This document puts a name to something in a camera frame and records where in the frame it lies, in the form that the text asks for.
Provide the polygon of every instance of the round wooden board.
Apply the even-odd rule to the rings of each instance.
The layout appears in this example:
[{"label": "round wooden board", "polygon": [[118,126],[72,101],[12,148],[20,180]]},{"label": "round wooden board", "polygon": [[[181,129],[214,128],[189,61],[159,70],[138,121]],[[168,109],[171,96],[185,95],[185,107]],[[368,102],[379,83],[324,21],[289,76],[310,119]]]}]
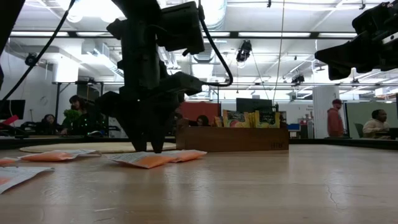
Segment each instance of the round wooden board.
[{"label": "round wooden board", "polygon": [[[72,149],[94,149],[100,153],[126,153],[135,152],[134,146],[129,142],[96,142],[96,143],[75,143],[75,144],[52,144],[46,146],[22,147],[22,152],[41,153],[53,150],[72,150]],[[174,143],[165,142],[163,150],[175,149]],[[147,143],[147,150],[153,151],[152,145]]]}]

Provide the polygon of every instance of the white packet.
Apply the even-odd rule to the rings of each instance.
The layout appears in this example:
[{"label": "white packet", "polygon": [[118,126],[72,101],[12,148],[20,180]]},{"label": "white packet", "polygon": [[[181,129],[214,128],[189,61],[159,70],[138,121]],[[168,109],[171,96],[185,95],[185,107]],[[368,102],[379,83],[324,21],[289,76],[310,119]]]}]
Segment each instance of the white packet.
[{"label": "white packet", "polygon": [[153,168],[161,166],[176,159],[175,156],[165,154],[155,154],[153,152],[133,152],[124,154],[115,154],[107,156],[108,159],[133,166],[143,168]]},{"label": "white packet", "polygon": [[101,156],[101,153],[96,150],[89,149],[76,149],[76,150],[54,150],[50,152],[43,152],[40,154],[32,154],[27,156],[18,157],[24,161],[37,161],[37,162],[55,162],[75,159],[78,156],[93,155]]},{"label": "white packet", "polygon": [[0,194],[25,180],[29,180],[39,172],[54,170],[50,167],[0,167]]}]

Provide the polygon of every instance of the chair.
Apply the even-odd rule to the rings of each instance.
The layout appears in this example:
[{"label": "chair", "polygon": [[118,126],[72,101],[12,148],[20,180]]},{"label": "chair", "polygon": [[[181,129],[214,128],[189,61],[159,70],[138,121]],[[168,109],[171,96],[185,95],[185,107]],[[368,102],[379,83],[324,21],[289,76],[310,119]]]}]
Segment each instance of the chair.
[{"label": "chair", "polygon": [[363,124],[355,124],[356,131],[360,138],[363,138]]}]

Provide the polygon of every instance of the woman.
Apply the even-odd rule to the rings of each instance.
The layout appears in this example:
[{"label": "woman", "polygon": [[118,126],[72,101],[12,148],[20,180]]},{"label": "woman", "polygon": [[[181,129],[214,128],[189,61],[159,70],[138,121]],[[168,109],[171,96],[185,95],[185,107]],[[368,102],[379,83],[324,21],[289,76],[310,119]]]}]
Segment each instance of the woman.
[{"label": "woman", "polygon": [[71,110],[77,111],[78,118],[65,118],[63,125],[65,128],[62,134],[86,135],[92,131],[104,129],[103,117],[101,113],[90,107],[84,99],[74,95],[69,99]]},{"label": "woman", "polygon": [[55,116],[47,114],[42,119],[42,122],[40,122],[38,132],[39,134],[53,135],[58,134],[59,129],[60,125],[55,122]]},{"label": "woman", "polygon": [[207,118],[206,115],[200,115],[197,118],[197,123],[199,127],[209,127],[209,119]]}]

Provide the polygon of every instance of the red hoodie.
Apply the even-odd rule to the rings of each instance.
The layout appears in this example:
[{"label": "red hoodie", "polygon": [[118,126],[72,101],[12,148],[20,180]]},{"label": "red hoodie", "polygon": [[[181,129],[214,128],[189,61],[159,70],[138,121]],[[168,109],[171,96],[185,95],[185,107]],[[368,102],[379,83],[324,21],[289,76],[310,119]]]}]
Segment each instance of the red hoodie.
[{"label": "red hoodie", "polygon": [[328,110],[328,133],[329,137],[343,137],[343,120],[336,108]]}]

